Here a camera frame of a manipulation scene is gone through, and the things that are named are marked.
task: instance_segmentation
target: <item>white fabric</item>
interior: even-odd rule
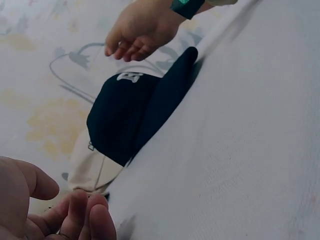
[[[320,239],[319,23],[319,0],[263,0],[224,31],[110,185],[118,239]]]
[[[103,193],[104,187],[123,169],[91,145],[87,128],[76,140],[70,161],[72,170],[67,180],[69,189],[82,189],[89,193]]]

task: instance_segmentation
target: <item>gray leaf pattern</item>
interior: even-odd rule
[[[28,21],[29,19],[25,15],[20,17],[17,25],[15,26],[15,31],[19,34],[24,34],[26,29],[29,27]]]
[[[88,63],[90,62],[88,60],[90,56],[85,56],[82,54],[78,54],[76,52],[70,52],[69,53],[69,58],[72,62],[78,64],[79,66],[83,67],[84,69],[88,69]]]

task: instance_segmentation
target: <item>skin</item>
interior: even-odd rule
[[[105,55],[142,61],[169,43],[186,19],[170,9],[172,0],[137,0],[125,8],[105,40]],[[197,14],[213,6],[204,3]]]
[[[67,195],[43,216],[28,214],[30,197],[50,200],[57,183],[33,164],[0,157],[0,239],[116,240],[116,230],[101,195]]]

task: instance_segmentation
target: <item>baseball cap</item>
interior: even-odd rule
[[[162,127],[194,78],[198,51],[189,47],[162,77],[124,72],[103,85],[87,118],[92,146],[124,167]]]

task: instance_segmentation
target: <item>finger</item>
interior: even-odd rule
[[[153,54],[156,50],[156,47],[149,47],[147,45],[143,45],[137,53],[132,55],[131,60],[142,61],[149,57],[151,54]]]
[[[86,206],[85,222],[84,222],[84,226],[82,228],[79,240],[91,239],[89,217],[90,217],[90,211],[95,205],[102,205],[102,206],[105,206],[107,209],[109,208],[108,202],[104,196],[100,194],[95,194],[89,198],[88,204]]]
[[[44,236],[57,233],[68,215],[72,194],[75,193],[72,192],[66,195],[56,206],[50,209],[43,216],[29,214],[28,219],[40,228]]]
[[[59,234],[70,240],[78,240],[85,223],[88,197],[82,190],[71,195],[68,215],[64,219]]]
[[[114,53],[114,58],[116,60],[122,59],[131,46],[132,42],[122,41],[119,45],[119,48]]]
[[[127,53],[123,56],[123,60],[125,62],[130,62],[131,58],[132,58],[132,55],[138,53],[139,50],[140,50],[140,48],[138,46],[132,45],[130,47],[130,49],[127,51]]]
[[[106,206],[95,205],[90,211],[89,220],[91,240],[117,239],[115,224]]]
[[[121,33],[121,29],[117,25],[114,25],[105,39],[105,55],[111,56],[114,54],[119,47],[119,43],[123,40],[124,37]]]
[[[58,195],[58,184],[39,167],[20,160],[13,160],[13,162],[25,177],[30,197],[50,200]]]

